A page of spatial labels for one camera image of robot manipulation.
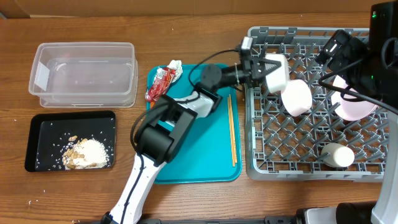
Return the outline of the white bowl with food scraps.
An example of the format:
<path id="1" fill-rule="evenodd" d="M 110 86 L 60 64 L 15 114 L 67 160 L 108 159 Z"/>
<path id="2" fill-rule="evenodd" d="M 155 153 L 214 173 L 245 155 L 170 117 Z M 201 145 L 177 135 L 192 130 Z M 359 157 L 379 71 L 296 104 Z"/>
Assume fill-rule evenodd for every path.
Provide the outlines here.
<path id="1" fill-rule="evenodd" d="M 266 84 L 270 93 L 276 93 L 286 88 L 289 81 L 289 64 L 283 54 L 266 54 L 265 59 L 275 60 L 281 66 L 266 76 Z"/>

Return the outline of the wooden chopstick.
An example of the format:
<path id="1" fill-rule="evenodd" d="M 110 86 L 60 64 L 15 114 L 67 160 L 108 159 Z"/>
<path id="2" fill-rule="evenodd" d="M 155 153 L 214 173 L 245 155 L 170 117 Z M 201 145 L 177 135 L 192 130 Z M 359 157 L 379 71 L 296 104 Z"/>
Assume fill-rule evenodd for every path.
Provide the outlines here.
<path id="1" fill-rule="evenodd" d="M 233 107 L 232 107 L 232 99 L 231 95 L 228 97 L 228 109 L 229 109 L 229 128 L 230 128 L 230 135 L 231 135 L 231 151 L 232 151 L 232 158 L 233 158 L 233 167 L 237 164 L 237 152 L 236 152 L 236 138 L 234 132 L 234 119 L 233 119 Z"/>
<path id="2" fill-rule="evenodd" d="M 233 115 L 232 115 L 232 107 L 231 107 L 231 95 L 228 96 L 228 118 L 229 118 L 229 132 L 230 132 L 230 141 L 231 141 L 231 157 L 232 157 L 232 165 L 235 167 L 235 153 L 234 153 L 234 128 L 233 128 Z"/>

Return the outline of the pink bowl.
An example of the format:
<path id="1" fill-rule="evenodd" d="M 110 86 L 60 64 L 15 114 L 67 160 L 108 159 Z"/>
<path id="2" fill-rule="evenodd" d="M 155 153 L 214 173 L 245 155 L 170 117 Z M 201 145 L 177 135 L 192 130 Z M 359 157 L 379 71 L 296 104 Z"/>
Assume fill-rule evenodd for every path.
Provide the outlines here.
<path id="1" fill-rule="evenodd" d="M 303 80 L 290 80 L 281 91 L 281 98 L 286 111 L 292 116 L 299 116 L 312 107 L 312 94 Z"/>

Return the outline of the large pink plate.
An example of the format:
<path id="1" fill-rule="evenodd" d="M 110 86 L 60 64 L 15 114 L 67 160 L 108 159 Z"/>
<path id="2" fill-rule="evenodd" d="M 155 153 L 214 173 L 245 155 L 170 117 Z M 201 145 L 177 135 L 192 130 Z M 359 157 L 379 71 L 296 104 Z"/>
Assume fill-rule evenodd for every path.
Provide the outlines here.
<path id="1" fill-rule="evenodd" d="M 377 108 L 377 105 L 367 101 L 346 101 L 342 99 L 340 92 L 337 91 L 331 95 L 330 99 L 333 106 L 337 103 L 339 104 L 335 109 L 335 113 L 346 121 L 357 121 L 365 118 Z"/>

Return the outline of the white tissue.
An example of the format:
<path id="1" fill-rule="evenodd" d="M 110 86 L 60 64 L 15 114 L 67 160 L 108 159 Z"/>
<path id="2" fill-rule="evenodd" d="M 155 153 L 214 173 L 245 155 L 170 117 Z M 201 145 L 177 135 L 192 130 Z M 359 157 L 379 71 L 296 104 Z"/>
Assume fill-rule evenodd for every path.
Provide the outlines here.
<path id="1" fill-rule="evenodd" d="M 172 60 L 167 67 L 171 70 L 175 71 L 175 76 L 172 80 L 172 83 L 176 82 L 182 75 L 183 73 L 183 68 L 182 68 L 182 61 L 181 60 Z"/>

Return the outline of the red snack wrapper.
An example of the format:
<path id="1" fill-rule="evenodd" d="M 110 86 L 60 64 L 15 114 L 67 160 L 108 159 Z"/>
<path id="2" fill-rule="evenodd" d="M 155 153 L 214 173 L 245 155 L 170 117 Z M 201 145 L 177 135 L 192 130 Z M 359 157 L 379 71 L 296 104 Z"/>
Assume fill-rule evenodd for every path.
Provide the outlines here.
<path id="1" fill-rule="evenodd" d="M 175 75 L 176 70 L 169 67 L 159 67 L 156 70 L 153 84 L 146 93 L 146 101 L 155 102 L 161 95 L 165 94 L 175 78 Z"/>

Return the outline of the cream plastic cup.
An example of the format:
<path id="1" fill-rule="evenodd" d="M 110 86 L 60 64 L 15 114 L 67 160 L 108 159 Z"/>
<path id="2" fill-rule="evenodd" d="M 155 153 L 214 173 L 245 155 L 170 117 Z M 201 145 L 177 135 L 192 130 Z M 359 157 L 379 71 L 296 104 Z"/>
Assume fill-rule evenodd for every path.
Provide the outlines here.
<path id="1" fill-rule="evenodd" d="M 329 143 L 322 148 L 323 162 L 330 167 L 348 167 L 354 162 L 354 152 L 341 144 Z"/>

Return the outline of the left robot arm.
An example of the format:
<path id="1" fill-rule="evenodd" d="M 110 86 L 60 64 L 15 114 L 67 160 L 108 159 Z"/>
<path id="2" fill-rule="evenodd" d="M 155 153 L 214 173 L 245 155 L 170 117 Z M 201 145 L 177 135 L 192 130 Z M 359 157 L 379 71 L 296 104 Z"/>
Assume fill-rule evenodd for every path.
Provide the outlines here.
<path id="1" fill-rule="evenodd" d="M 222 100 L 217 93 L 220 88 L 258 85 L 267 77 L 285 77 L 287 61 L 281 54 L 259 58 L 252 57 L 250 50 L 239 50 L 238 54 L 241 62 L 237 65 L 206 65 L 191 95 L 182 99 L 162 95 L 136 119 L 130 133 L 136 152 L 131 174 L 117 204 L 103 215 L 101 223 L 137 223 L 141 219 L 157 175 L 178 154 L 194 121 L 217 109 Z"/>

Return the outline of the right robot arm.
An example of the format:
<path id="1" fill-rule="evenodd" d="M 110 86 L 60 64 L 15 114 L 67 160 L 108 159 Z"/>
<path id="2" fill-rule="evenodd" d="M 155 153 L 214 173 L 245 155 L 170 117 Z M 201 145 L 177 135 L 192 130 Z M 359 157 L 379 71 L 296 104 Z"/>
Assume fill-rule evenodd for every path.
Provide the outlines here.
<path id="1" fill-rule="evenodd" d="M 367 101 L 388 112 L 389 150 L 371 223 L 397 223 L 397 1 L 371 7 L 368 42 L 338 29 L 315 58 L 331 72 L 319 85 L 344 100 Z"/>

